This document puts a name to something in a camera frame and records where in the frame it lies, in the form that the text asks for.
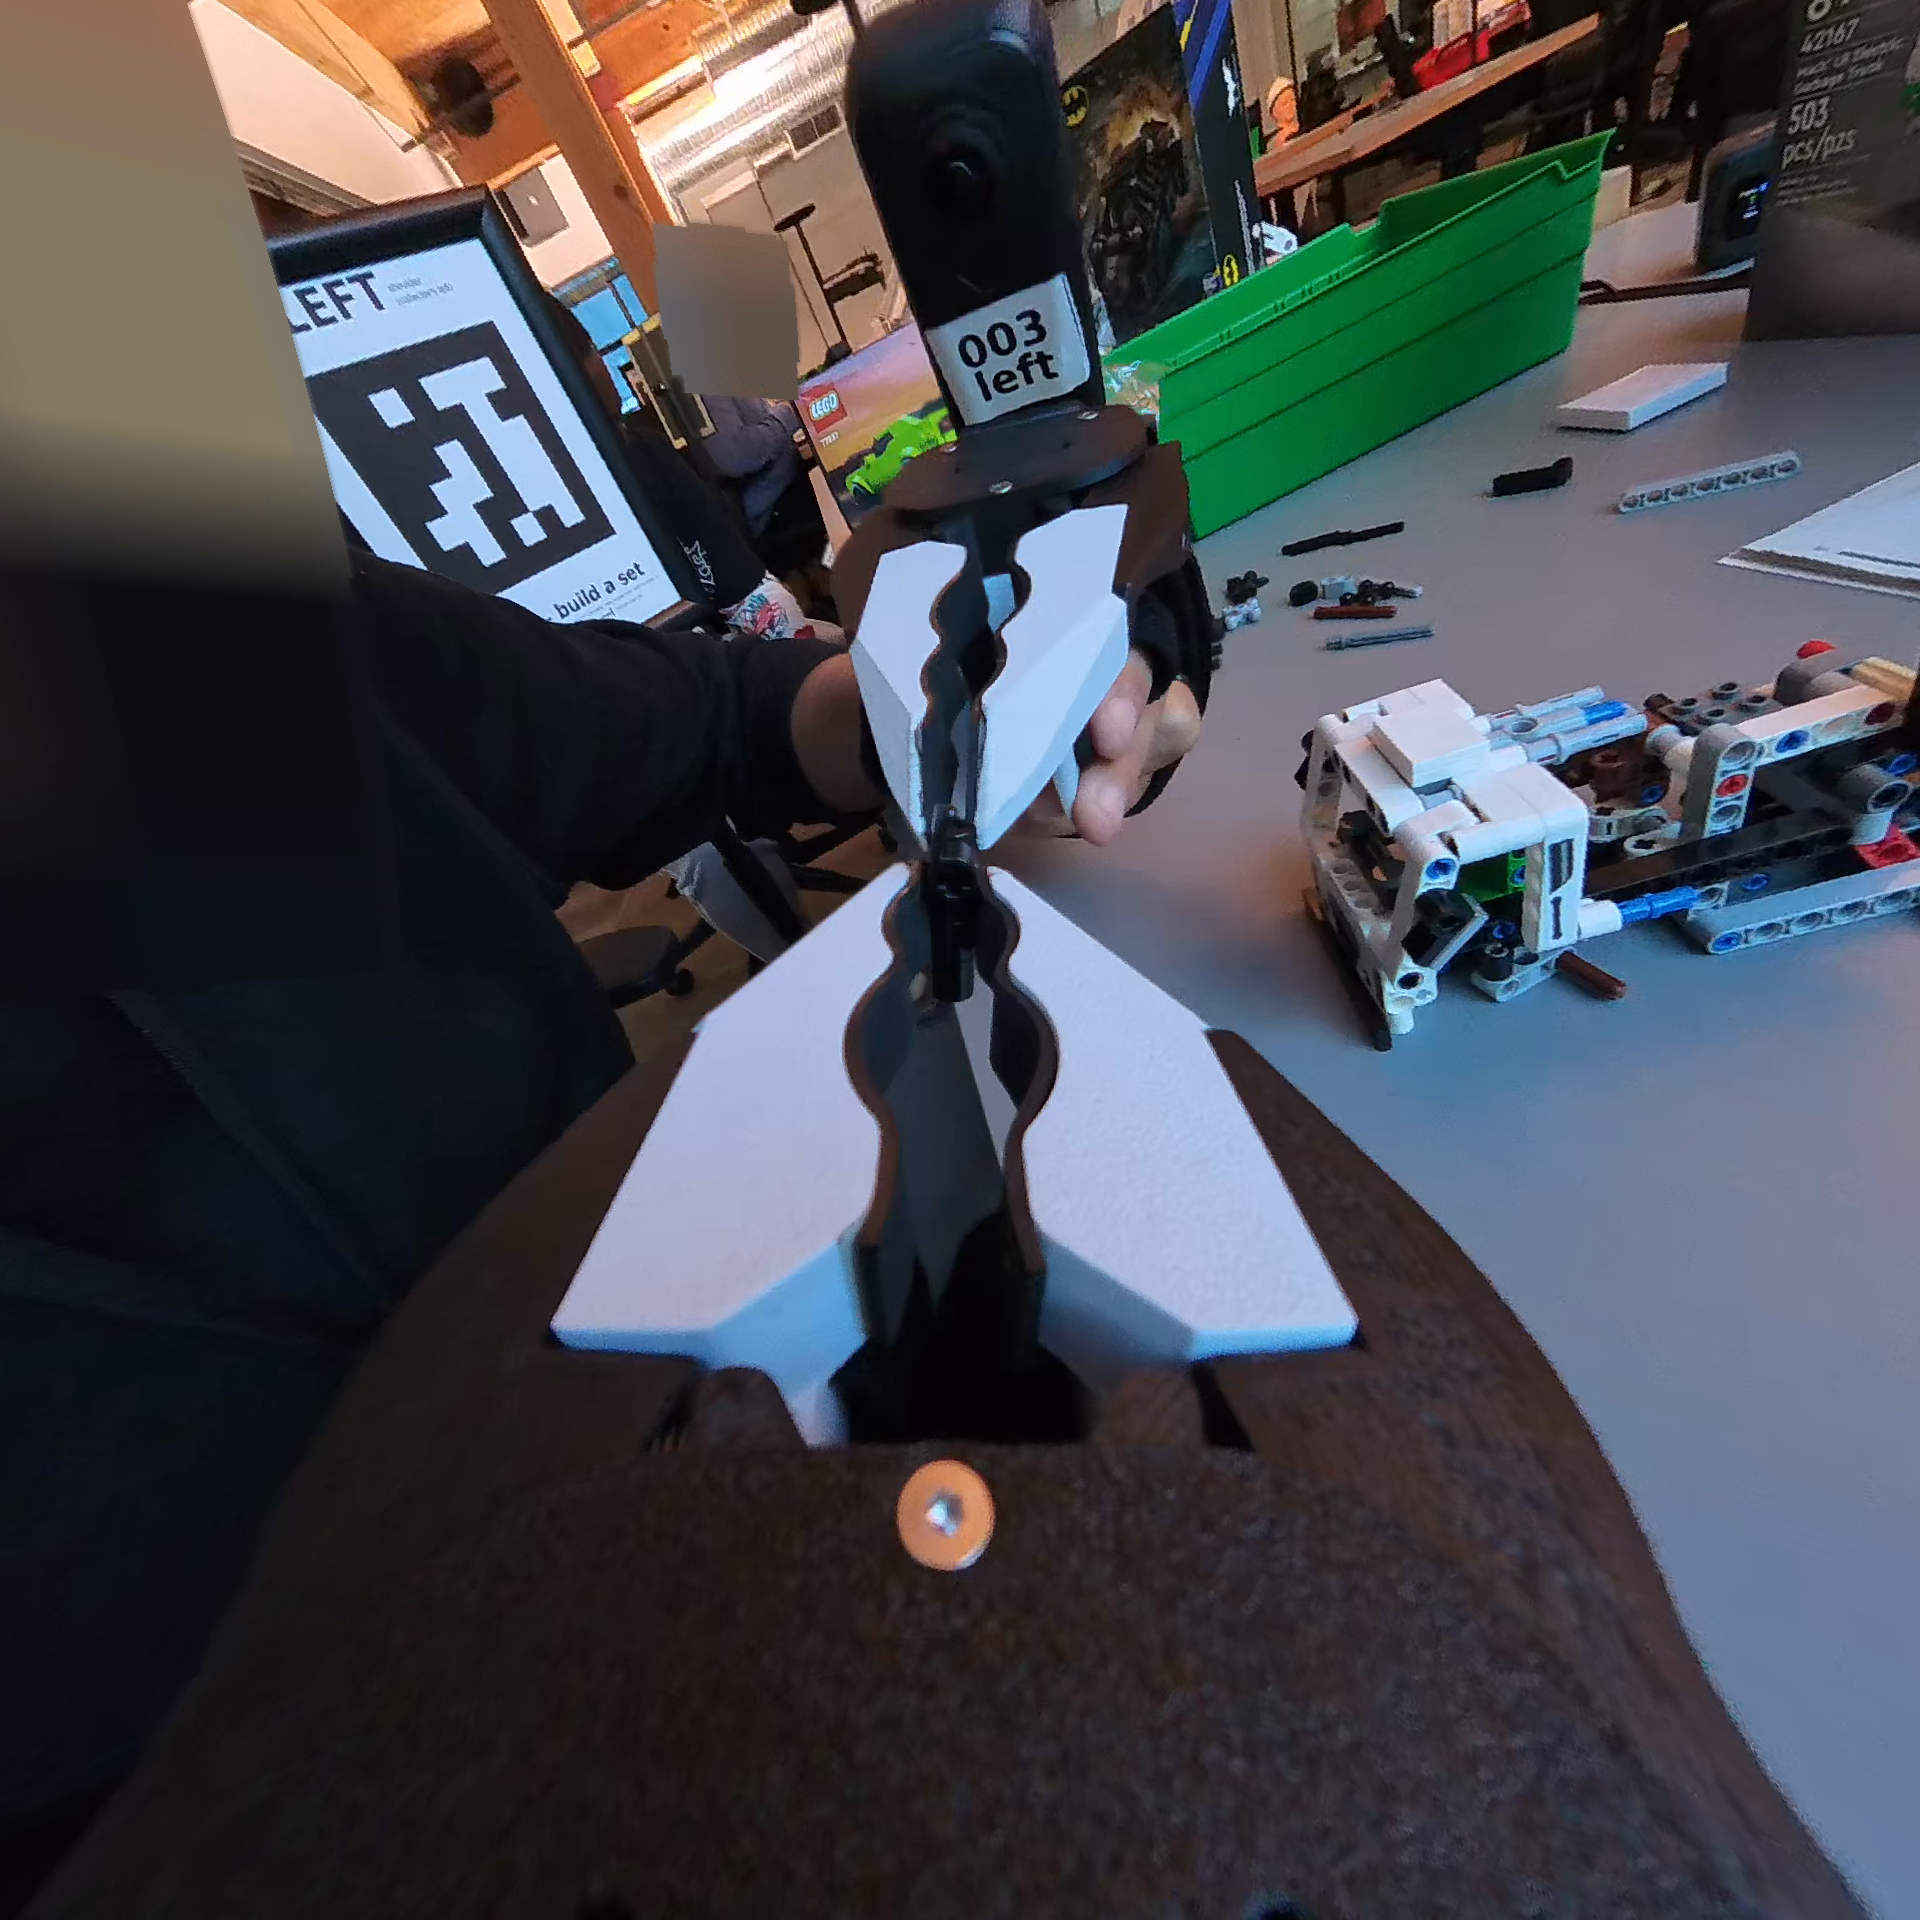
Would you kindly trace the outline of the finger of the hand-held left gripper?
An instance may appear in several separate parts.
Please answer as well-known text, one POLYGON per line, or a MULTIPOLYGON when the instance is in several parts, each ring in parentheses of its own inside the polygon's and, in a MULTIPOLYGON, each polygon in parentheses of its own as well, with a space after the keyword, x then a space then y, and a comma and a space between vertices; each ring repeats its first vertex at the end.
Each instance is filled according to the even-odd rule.
POLYGON ((945 821, 973 819, 976 803, 976 697, 965 668, 976 595, 963 587, 953 635, 941 621, 970 563, 963 545, 935 539, 886 553, 851 650, 881 781, 915 849, 935 849, 945 821))
POLYGON ((976 849, 992 851, 1072 762, 1074 743, 1129 657, 1129 615, 1113 579, 1121 504, 1080 508, 1023 535, 1027 600, 992 634, 1000 668, 963 683, 955 797, 976 849))

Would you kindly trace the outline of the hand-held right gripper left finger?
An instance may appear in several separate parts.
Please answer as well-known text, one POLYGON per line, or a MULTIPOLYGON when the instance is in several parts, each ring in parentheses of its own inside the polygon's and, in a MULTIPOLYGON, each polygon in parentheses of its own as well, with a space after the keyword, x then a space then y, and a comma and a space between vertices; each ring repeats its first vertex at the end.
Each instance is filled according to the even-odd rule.
POLYGON ((832 1378, 870 1339, 882 1139, 849 1025, 896 967, 882 924, 910 895, 906 865, 882 872, 702 1020, 553 1312, 563 1347, 761 1372, 807 1445, 846 1445, 832 1378))

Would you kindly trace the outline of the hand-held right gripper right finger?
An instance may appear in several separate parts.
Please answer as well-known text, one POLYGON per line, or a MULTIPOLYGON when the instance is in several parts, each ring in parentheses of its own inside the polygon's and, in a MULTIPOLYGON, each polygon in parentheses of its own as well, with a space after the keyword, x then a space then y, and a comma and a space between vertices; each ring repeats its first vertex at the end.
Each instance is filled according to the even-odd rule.
POLYGON ((1054 1037, 1016 1139, 992 1071, 992 995, 959 1010, 976 1164, 1024 1176, 1041 1233, 1041 1345, 1065 1365, 1190 1365, 1347 1349, 1358 1315, 1229 1076, 1205 1023, 1008 872, 1011 973, 1054 1037))

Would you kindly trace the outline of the black lego pin assembly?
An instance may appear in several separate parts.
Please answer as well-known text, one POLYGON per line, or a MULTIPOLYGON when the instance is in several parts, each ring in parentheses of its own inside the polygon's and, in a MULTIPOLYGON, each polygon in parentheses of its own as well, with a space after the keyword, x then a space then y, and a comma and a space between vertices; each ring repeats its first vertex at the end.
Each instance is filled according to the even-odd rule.
POLYGON ((929 817, 919 907, 929 928, 930 992, 937 1001, 963 1003, 976 981, 981 879, 976 831, 951 803, 929 817))

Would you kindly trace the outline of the lego truck chassis model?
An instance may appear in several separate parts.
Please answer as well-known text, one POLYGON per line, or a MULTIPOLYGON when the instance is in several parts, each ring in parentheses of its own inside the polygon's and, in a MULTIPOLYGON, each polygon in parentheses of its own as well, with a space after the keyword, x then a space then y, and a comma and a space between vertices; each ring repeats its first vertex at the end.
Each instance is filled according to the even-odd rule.
POLYGON ((1477 712, 1431 679, 1303 738, 1306 906, 1376 1050, 1451 971, 1618 997, 1591 949, 1630 928, 1726 956, 1914 915, 1915 748, 1915 666, 1826 641, 1645 705, 1477 712))

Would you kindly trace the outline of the dark vehicle lego box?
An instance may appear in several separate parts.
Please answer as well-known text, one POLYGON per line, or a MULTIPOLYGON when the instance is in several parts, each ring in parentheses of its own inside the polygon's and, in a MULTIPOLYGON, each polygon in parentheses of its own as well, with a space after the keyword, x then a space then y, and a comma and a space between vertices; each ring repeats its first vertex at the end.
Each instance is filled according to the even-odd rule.
POLYGON ((1122 4, 1063 73, 1074 203, 1104 353, 1266 266, 1232 4, 1122 4))

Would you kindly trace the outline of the green car lego box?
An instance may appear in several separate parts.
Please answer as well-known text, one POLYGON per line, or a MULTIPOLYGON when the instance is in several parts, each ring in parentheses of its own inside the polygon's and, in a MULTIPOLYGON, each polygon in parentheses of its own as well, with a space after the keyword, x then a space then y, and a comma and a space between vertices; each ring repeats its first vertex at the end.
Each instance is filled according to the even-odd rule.
POLYGON ((902 469, 955 441, 947 395, 913 321, 807 372, 797 407, 849 527, 882 504, 902 469))

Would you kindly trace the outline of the white lego panel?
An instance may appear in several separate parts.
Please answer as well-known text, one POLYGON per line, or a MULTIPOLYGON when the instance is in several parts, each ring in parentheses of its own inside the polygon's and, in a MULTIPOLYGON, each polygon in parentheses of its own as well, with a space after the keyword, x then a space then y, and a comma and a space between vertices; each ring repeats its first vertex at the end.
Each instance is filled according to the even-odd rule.
POLYGON ((1730 365, 1726 362, 1645 365, 1595 392, 1563 400, 1552 411, 1552 425, 1579 434, 1633 434, 1721 393, 1728 375, 1730 365))

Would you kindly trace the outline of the grey lego beam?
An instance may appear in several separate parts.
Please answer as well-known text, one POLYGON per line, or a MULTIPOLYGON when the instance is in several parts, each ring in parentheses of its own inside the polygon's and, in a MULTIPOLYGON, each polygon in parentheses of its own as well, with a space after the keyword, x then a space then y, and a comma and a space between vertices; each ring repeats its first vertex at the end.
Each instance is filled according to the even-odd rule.
POLYGON ((1747 455, 1743 460, 1718 465, 1703 472, 1665 477, 1658 483, 1642 483, 1624 491, 1617 501, 1617 514, 1635 517, 1656 513, 1659 508, 1682 506, 1706 496, 1726 496, 1734 491, 1776 485, 1805 472, 1805 460, 1793 449, 1773 450, 1766 455, 1747 455))

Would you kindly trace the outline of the lego instruction booklet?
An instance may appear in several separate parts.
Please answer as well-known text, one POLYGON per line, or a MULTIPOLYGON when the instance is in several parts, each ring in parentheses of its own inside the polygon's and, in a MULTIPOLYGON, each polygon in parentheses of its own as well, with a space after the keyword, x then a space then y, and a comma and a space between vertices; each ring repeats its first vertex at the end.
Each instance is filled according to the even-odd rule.
POLYGON ((1813 585, 1919 596, 1919 465, 1721 561, 1813 585))

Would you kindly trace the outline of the grey truck lego box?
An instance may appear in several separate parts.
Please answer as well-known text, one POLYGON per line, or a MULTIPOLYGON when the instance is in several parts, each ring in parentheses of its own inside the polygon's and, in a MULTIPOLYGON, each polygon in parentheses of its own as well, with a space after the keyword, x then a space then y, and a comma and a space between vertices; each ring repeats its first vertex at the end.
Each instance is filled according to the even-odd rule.
POLYGON ((1915 333, 1919 4, 1801 4, 1774 132, 1745 338, 1915 333))

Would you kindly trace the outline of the person's left hand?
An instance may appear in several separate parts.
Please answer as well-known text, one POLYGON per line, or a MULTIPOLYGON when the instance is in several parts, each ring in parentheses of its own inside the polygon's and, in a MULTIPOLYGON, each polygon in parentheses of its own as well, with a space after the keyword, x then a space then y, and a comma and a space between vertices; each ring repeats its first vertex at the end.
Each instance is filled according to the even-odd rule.
POLYGON ((1154 663, 1131 650, 1089 723, 1091 762, 1065 817, 1071 836, 1109 847, 1146 789, 1193 751, 1201 732, 1193 690, 1176 679, 1158 693, 1154 663))

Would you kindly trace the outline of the black office chair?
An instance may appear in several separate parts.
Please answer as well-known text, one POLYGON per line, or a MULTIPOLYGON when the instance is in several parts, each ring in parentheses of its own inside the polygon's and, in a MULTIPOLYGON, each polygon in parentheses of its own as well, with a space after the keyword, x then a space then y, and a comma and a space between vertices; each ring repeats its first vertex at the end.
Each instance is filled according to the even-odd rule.
POLYGON ((758 967, 774 962, 810 928, 801 913, 801 872, 810 851, 817 847, 790 832, 754 842, 726 832, 665 872, 672 892, 697 916, 688 932, 622 928, 590 938, 582 956, 616 1008, 654 995, 688 995, 688 960, 712 939, 741 949, 758 967))

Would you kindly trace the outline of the green plastic bin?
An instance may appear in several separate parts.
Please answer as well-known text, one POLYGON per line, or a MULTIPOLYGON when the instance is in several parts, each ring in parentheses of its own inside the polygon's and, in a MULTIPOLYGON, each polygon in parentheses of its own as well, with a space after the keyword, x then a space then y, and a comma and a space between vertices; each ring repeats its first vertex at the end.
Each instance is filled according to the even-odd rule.
POLYGON ((1142 333, 1201 537, 1574 343, 1607 132, 1382 207, 1142 333))

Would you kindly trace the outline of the wooden background table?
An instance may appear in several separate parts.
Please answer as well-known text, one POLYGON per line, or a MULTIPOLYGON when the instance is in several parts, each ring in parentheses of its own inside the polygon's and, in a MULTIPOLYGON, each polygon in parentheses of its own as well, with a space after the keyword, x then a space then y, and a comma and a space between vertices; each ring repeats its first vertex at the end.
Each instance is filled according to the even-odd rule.
POLYGON ((1374 155, 1400 147, 1451 112, 1481 105, 1499 85, 1595 41, 1598 35, 1601 15, 1586 15, 1559 32, 1417 92, 1410 101, 1369 105, 1369 112, 1342 112, 1321 128, 1310 128, 1286 147, 1258 157, 1255 193, 1269 202, 1310 181, 1334 179, 1339 184, 1374 155))

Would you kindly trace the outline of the black framed marker sign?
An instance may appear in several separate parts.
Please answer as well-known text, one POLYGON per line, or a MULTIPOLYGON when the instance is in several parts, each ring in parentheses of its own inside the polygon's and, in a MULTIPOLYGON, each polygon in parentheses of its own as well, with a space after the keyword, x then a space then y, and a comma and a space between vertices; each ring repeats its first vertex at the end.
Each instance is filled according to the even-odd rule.
POLYGON ((713 613, 485 188, 267 252, 333 491, 369 552, 553 621, 713 613))

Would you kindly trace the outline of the small black timer display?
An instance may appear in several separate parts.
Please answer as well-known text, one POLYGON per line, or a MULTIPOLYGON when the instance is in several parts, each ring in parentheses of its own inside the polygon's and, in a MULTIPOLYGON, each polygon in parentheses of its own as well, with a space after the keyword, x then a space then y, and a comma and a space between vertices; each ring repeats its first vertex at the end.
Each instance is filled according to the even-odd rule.
POLYGON ((1728 274, 1755 257, 1776 152, 1773 119, 1706 152, 1696 175, 1696 274, 1728 274))

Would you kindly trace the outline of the wooden post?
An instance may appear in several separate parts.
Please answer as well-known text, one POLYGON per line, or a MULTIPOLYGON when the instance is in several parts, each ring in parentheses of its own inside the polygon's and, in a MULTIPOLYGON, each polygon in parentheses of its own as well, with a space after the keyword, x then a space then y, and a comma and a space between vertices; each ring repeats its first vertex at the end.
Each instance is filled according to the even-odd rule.
POLYGON ((485 15, 602 224, 617 266, 646 306, 662 314, 657 229, 672 227, 674 215, 617 97, 587 81, 547 4, 485 2, 485 15))

